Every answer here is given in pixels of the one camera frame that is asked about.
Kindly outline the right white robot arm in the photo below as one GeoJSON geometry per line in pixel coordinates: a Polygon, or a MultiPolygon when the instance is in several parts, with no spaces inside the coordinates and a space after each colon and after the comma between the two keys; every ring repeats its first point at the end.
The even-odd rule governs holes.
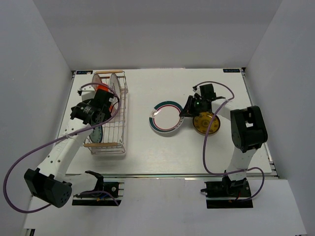
{"type": "Polygon", "coordinates": [[[195,129],[206,137],[220,128],[215,124],[218,116],[230,121],[234,151],[228,168],[221,176],[223,192],[234,196],[245,184],[252,157],[267,142],[268,134],[258,106],[234,109],[230,103],[235,95],[230,98],[217,96],[214,84],[214,81],[205,81],[193,86],[194,95],[188,97],[179,116],[192,118],[195,129]]]}

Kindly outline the teal blue patterned plate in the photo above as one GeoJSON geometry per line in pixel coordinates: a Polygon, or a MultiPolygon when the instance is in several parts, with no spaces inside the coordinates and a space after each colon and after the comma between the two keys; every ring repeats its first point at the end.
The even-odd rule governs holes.
{"type": "Polygon", "coordinates": [[[93,129],[92,133],[89,135],[90,141],[92,143],[101,143],[103,139],[103,128],[98,126],[93,129]]]}

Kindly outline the orange plate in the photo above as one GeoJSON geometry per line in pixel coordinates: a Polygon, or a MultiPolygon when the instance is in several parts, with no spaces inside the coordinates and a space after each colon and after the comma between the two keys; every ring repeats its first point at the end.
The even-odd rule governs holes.
{"type": "Polygon", "coordinates": [[[96,90],[103,90],[103,91],[109,91],[108,87],[106,84],[103,84],[103,85],[98,85],[96,87],[96,90]]]}

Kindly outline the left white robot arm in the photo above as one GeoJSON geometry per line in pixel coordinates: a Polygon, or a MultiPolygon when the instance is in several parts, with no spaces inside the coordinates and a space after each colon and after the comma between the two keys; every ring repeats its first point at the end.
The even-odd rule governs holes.
{"type": "Polygon", "coordinates": [[[117,94],[110,88],[97,89],[92,98],[71,108],[65,133],[35,170],[27,169],[24,180],[31,194],[61,208],[73,195],[103,193],[103,176],[93,171],[67,178],[66,172],[83,142],[92,132],[110,121],[110,107],[117,94]]]}

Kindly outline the yellow patterned plate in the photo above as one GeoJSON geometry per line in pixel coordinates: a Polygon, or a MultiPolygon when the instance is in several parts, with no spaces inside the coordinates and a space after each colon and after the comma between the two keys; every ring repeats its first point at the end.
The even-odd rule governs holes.
{"type": "Polygon", "coordinates": [[[192,119],[192,124],[195,128],[195,130],[199,134],[206,134],[206,131],[208,130],[208,127],[210,125],[210,129],[208,134],[214,135],[216,134],[220,127],[221,127],[221,121],[217,116],[214,116],[213,113],[209,112],[201,112],[198,116],[195,116],[192,119]]]}

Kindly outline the white plate green red rim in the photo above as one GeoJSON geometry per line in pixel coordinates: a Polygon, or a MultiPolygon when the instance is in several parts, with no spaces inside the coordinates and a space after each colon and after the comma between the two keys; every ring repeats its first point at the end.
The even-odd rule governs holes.
{"type": "Polygon", "coordinates": [[[175,101],[163,101],[156,104],[149,115],[149,125],[157,133],[175,132],[184,121],[180,116],[182,106],[175,101]]]}

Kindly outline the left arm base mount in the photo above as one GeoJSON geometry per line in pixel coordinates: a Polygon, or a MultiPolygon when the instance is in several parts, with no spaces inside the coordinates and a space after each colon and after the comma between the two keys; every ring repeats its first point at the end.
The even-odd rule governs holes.
{"type": "Polygon", "coordinates": [[[103,175],[85,171],[87,180],[74,182],[77,194],[73,196],[73,206],[118,207],[124,195],[125,183],[120,180],[105,179],[103,175]]]}

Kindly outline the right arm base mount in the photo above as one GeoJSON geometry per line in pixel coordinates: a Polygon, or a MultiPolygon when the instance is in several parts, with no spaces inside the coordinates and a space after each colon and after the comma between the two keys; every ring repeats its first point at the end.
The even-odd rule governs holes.
{"type": "Polygon", "coordinates": [[[246,178],[231,181],[225,176],[221,181],[207,181],[200,192],[206,197],[207,209],[253,208],[252,193],[246,178]]]}

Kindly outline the white plate red characters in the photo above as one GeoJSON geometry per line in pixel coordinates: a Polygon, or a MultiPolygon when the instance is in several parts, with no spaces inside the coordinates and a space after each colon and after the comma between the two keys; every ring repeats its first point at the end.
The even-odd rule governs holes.
{"type": "Polygon", "coordinates": [[[98,74],[95,73],[93,75],[92,83],[92,87],[94,88],[94,90],[97,90],[98,86],[102,83],[102,80],[98,74]]]}
{"type": "Polygon", "coordinates": [[[116,93],[117,97],[113,98],[112,105],[110,107],[110,112],[113,115],[118,108],[118,100],[121,98],[121,86],[118,76],[112,73],[109,80],[109,87],[116,93]]]}

